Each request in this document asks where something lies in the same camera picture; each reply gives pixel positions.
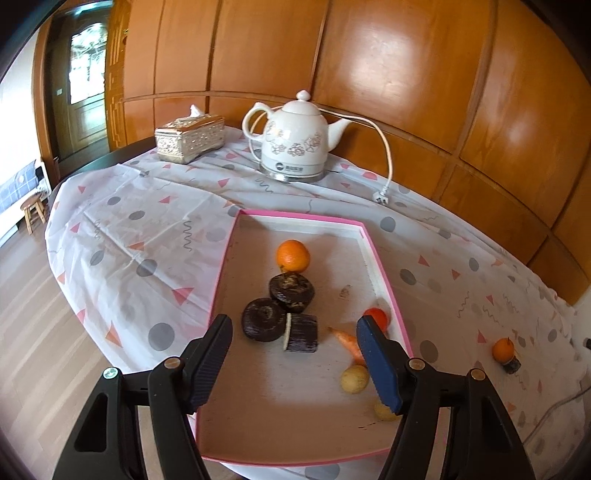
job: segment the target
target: tray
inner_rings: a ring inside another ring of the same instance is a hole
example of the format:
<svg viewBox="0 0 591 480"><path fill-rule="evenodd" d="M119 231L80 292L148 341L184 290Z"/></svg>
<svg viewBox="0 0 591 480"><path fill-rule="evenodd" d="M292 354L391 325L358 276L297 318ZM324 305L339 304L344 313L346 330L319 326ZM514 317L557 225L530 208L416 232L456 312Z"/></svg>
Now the tray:
<svg viewBox="0 0 591 480"><path fill-rule="evenodd" d="M315 353L284 352L282 338L262 343L241 328L244 307L268 296L279 272L275 250L303 242L311 255L304 275L316 296L305 313L316 315ZM298 213L242 210L229 238L212 318L230 316L234 339L209 402L200 409L197 443L211 460L258 466L335 463L387 451L398 422L377 421L370 382L358 395L340 389L349 353L328 331L355 333L363 311L384 309L388 336L412 355L406 329L384 269L360 222Z"/></svg>

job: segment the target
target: cut eggplant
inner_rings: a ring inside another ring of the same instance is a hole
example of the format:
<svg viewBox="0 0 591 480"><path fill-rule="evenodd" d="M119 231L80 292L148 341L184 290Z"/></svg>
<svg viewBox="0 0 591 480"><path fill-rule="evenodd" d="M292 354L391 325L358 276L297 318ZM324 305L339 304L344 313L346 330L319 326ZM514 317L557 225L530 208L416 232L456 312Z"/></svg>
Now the cut eggplant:
<svg viewBox="0 0 591 480"><path fill-rule="evenodd" d="M314 315L288 313L283 340L287 352L314 353L318 349L318 322Z"/></svg>
<svg viewBox="0 0 591 480"><path fill-rule="evenodd" d="M276 275L269 282L269 293L289 313L301 313L314 298L314 286L295 272Z"/></svg>
<svg viewBox="0 0 591 480"><path fill-rule="evenodd" d="M244 335L257 342L272 342L285 332L285 311L273 299L256 299L242 312Z"/></svg>

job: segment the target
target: kettle spout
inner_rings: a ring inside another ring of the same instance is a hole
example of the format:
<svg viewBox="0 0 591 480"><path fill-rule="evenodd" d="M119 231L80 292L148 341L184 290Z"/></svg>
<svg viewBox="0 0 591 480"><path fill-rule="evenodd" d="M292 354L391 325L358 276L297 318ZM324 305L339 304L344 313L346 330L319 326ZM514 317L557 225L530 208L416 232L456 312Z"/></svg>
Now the kettle spout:
<svg viewBox="0 0 591 480"><path fill-rule="evenodd" d="M340 141L340 137L343 136L343 132L347 125L351 123L351 120L342 118L333 124L329 125L329 151L334 149Z"/></svg>

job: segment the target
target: kettle lid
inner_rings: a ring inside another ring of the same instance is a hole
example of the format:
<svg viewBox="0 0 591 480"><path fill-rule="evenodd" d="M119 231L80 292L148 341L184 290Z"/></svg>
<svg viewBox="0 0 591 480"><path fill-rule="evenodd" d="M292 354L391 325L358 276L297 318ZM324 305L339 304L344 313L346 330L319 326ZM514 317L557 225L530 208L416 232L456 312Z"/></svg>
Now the kettle lid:
<svg viewBox="0 0 591 480"><path fill-rule="evenodd" d="M297 113L299 115L320 115L320 110L313 103L310 103L310 94L305 90L300 90L295 96L297 100L287 102L281 110L288 113Z"/></svg>

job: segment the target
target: orange fruit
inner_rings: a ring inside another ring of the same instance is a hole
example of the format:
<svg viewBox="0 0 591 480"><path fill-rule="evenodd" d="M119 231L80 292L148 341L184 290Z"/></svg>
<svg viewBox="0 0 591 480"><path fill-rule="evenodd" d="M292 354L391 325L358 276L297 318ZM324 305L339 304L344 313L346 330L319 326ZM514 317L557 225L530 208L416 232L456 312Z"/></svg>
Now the orange fruit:
<svg viewBox="0 0 591 480"><path fill-rule="evenodd" d="M302 273L310 265L310 252L298 240L286 240L275 254L277 265L282 272Z"/></svg>
<svg viewBox="0 0 591 480"><path fill-rule="evenodd" d="M374 318L374 322L378 325L379 329L382 330L383 332L386 331L386 329L388 328L388 324L390 323L388 320L388 316L386 315L386 312L384 312L382 309L373 307L371 309L367 309L363 315L371 315Z"/></svg>
<svg viewBox="0 0 591 480"><path fill-rule="evenodd" d="M497 340L492 346L492 356L501 365L505 365L515 356L515 345L509 337Z"/></svg>

